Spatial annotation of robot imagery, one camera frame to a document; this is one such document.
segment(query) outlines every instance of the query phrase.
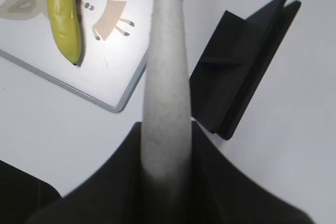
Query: white surface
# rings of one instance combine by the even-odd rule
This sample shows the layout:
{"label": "white surface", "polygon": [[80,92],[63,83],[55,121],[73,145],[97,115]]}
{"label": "white surface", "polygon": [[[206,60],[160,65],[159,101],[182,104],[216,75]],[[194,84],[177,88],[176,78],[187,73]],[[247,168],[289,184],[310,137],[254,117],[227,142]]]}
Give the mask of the white surface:
{"label": "white surface", "polygon": [[[190,71],[225,9],[245,18],[269,1],[185,0]],[[335,0],[302,0],[233,139],[212,137],[245,174],[321,224],[336,223],[335,17]],[[141,120],[143,88],[142,79],[112,114],[0,59],[0,157],[64,195]]]}

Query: drawing on whiteboard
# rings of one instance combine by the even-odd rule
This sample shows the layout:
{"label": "drawing on whiteboard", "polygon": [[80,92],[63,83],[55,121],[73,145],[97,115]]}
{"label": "drawing on whiteboard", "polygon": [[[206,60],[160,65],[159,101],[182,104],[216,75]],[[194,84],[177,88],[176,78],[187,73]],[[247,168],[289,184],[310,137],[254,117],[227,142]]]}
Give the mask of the drawing on whiteboard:
{"label": "drawing on whiteboard", "polygon": [[[95,10],[95,7],[90,3],[84,1],[80,2],[80,4],[83,5],[85,9],[88,9],[90,11]],[[114,29],[119,31],[124,36],[130,35],[128,32],[122,30],[118,26],[118,22],[121,21],[134,27],[134,22],[128,19],[121,18],[125,6],[126,1],[107,0],[103,14],[92,27],[92,32],[96,40],[102,39],[105,41]]]}
{"label": "drawing on whiteboard", "polygon": [[[95,9],[93,5],[83,0],[76,0],[76,3],[83,5],[85,9],[90,11]],[[92,32],[96,40],[102,39],[105,41],[114,29],[124,36],[130,35],[127,31],[122,30],[118,26],[118,22],[124,22],[134,27],[134,22],[121,18],[126,3],[124,0],[107,0],[101,17],[92,27]],[[47,0],[5,0],[5,2],[0,5],[0,18],[4,19],[28,20],[41,13],[49,19]]]}
{"label": "drawing on whiteboard", "polygon": [[0,5],[0,18],[27,20],[43,13],[48,18],[47,0],[6,0]]}

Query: black object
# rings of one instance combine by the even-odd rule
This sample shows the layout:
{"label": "black object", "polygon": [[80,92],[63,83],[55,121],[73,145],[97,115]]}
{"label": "black object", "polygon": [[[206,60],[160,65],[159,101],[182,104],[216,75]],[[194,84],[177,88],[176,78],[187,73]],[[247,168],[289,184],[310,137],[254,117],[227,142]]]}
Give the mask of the black object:
{"label": "black object", "polygon": [[301,3],[273,0],[243,20],[226,11],[191,78],[192,116],[230,139]]}
{"label": "black object", "polygon": [[60,198],[49,184],[0,161],[1,224],[23,224],[29,216]]}
{"label": "black object", "polygon": [[[143,223],[140,138],[141,123],[136,123],[118,150],[91,178],[64,199],[36,213],[26,224]],[[185,223],[313,223],[304,212],[263,190],[237,170],[195,122],[192,155],[190,211]]]}

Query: banana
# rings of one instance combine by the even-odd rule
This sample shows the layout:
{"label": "banana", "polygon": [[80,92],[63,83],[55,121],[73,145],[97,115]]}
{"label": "banana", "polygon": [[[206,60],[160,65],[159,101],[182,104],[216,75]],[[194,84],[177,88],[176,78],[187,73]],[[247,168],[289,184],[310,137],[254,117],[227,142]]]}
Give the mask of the banana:
{"label": "banana", "polygon": [[76,65],[81,54],[81,34],[75,0],[47,0],[52,34],[58,49]]}

